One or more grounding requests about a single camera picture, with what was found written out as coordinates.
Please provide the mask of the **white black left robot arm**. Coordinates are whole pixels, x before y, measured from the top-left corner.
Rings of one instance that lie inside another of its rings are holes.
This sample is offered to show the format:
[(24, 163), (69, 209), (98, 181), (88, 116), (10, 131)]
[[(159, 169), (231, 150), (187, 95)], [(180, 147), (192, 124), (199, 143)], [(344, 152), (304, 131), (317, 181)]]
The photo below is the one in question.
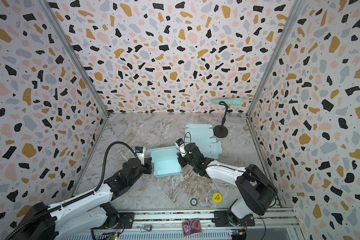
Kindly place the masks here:
[(111, 201), (119, 198), (144, 175), (152, 173), (152, 159), (129, 159), (123, 168), (104, 180), (98, 190), (47, 206), (31, 207), (8, 240), (64, 240), (105, 223), (119, 223), (119, 213)]

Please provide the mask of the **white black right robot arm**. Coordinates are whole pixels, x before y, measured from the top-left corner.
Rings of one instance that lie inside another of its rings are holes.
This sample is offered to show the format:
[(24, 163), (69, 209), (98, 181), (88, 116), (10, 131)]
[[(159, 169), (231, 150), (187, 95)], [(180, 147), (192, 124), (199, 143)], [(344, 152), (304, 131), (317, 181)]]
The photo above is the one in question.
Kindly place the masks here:
[(235, 200), (226, 211), (224, 223), (239, 226), (245, 217), (253, 213), (263, 216), (272, 202), (277, 199), (277, 189), (264, 173), (253, 164), (248, 167), (234, 167), (205, 157), (195, 143), (176, 141), (179, 149), (178, 162), (181, 167), (190, 165), (201, 177), (218, 179), (236, 186), (242, 199)]

